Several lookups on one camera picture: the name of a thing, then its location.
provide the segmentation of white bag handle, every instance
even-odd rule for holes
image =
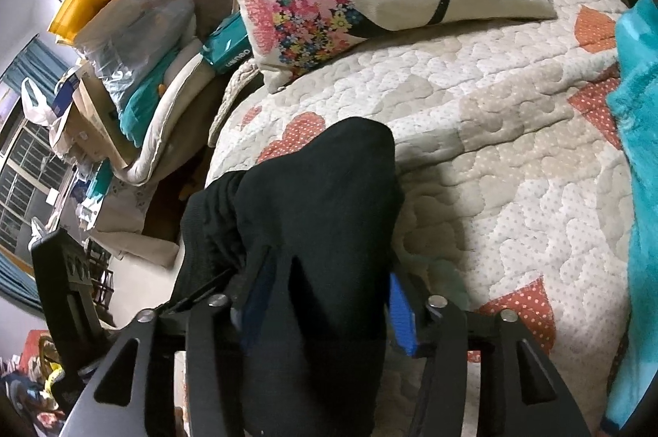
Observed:
[[[34,98],[37,100],[36,105],[32,102],[32,97],[28,92],[28,84],[30,85],[32,93],[34,93]],[[25,118],[28,121],[35,123],[35,125],[48,127],[55,122],[55,119],[57,119],[57,116],[55,116],[53,109],[50,108],[44,93],[39,90],[39,87],[32,79],[27,77],[21,84],[21,103],[23,104],[23,114],[25,114]]]

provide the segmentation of patchwork quilt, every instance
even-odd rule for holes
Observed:
[[[605,97],[619,84],[619,0],[552,0],[557,18],[476,21],[369,41],[232,112],[208,182],[294,152],[349,116],[396,139],[406,201],[393,246],[430,290],[445,261],[470,309],[514,309],[594,430],[628,319],[630,175]],[[476,434],[468,355],[463,436]],[[374,435],[403,436],[422,361],[386,361]]]

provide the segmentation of teal box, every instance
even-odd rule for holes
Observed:
[[[251,45],[240,12],[226,17],[208,37],[202,56],[217,73],[226,73],[235,64],[251,56]]]

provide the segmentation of blue gripper pad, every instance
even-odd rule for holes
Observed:
[[[412,357],[418,349],[416,322],[411,306],[400,285],[399,279],[391,273],[391,289],[388,297],[388,312],[396,334],[397,344]]]

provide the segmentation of metal screw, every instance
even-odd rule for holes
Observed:
[[[519,319],[518,314],[512,311],[512,309],[503,309],[500,312],[500,317],[504,322],[516,322]]]
[[[137,322],[146,324],[147,322],[152,321],[155,318],[155,311],[153,309],[144,309],[137,313]]]
[[[226,294],[215,294],[210,296],[208,300],[208,305],[211,307],[223,307],[228,303],[228,296]]]
[[[430,307],[434,309],[443,309],[445,306],[448,305],[448,300],[445,299],[443,296],[430,296],[429,299],[427,300],[427,303],[430,305]]]

